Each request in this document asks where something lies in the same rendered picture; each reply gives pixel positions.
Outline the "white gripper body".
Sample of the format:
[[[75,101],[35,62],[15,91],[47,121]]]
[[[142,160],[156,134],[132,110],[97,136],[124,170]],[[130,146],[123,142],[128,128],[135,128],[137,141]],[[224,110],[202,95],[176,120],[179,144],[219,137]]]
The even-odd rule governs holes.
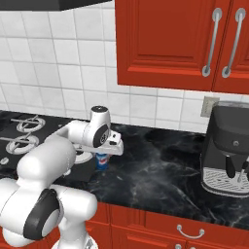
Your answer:
[[[76,141],[77,149],[84,152],[98,153],[98,154],[108,154],[121,156],[124,152],[123,140],[107,140],[103,145],[97,148],[93,148],[85,145],[83,142]]]

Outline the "blue soda can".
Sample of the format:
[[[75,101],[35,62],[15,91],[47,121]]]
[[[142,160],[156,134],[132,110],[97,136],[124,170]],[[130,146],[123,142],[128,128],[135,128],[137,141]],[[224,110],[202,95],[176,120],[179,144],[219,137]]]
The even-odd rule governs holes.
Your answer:
[[[108,168],[108,155],[107,154],[96,154],[96,169],[105,170]]]

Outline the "black hob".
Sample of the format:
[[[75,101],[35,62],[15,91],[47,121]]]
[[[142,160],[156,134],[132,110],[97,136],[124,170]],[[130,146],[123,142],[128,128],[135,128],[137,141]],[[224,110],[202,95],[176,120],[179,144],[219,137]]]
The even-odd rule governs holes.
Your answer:
[[[0,164],[0,179],[8,177],[17,180],[18,161],[70,121],[72,120],[62,117],[0,111],[0,160],[9,159],[8,164]],[[71,173],[62,175],[60,179],[87,183],[94,173],[95,159],[84,162],[91,154],[80,151],[76,144],[74,147],[77,153],[75,164]]]

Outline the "red base cupboard door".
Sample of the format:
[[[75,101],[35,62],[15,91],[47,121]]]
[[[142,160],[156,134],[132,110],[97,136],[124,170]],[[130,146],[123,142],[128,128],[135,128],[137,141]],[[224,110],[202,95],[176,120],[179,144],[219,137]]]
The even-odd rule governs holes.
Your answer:
[[[185,239],[112,226],[113,249],[175,249],[176,244],[186,249]]]

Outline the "dark grey coffee machine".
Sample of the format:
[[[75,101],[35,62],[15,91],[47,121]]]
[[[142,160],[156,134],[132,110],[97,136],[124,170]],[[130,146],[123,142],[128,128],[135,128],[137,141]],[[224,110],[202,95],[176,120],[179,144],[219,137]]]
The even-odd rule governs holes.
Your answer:
[[[249,103],[218,101],[213,105],[200,169],[207,192],[249,197]]]

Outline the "wide red cupboard door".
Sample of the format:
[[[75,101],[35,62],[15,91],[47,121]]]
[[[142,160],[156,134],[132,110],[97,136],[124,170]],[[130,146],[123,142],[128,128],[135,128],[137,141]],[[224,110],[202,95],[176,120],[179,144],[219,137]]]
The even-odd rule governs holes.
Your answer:
[[[212,89],[231,0],[115,0],[118,83],[167,89]],[[222,9],[208,77],[214,21]]]

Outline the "red drawer front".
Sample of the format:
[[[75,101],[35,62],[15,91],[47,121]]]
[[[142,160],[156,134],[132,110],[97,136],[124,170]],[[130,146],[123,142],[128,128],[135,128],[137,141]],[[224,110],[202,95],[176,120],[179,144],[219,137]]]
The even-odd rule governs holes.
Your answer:
[[[149,211],[145,222],[146,228],[155,233],[231,249],[249,249],[249,231]]]

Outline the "dark range hood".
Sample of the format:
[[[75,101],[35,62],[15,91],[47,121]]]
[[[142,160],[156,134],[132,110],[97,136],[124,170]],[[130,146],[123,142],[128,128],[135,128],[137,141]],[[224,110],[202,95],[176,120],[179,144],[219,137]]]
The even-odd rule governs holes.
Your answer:
[[[0,11],[65,11],[111,0],[0,0]]]

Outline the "grey wall outlet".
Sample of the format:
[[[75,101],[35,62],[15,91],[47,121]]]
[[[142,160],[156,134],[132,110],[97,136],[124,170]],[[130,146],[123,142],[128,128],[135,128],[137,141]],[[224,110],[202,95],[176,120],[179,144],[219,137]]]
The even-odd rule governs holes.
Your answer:
[[[200,115],[204,118],[209,118],[211,115],[213,105],[219,100],[220,100],[219,97],[205,96],[203,98]]]

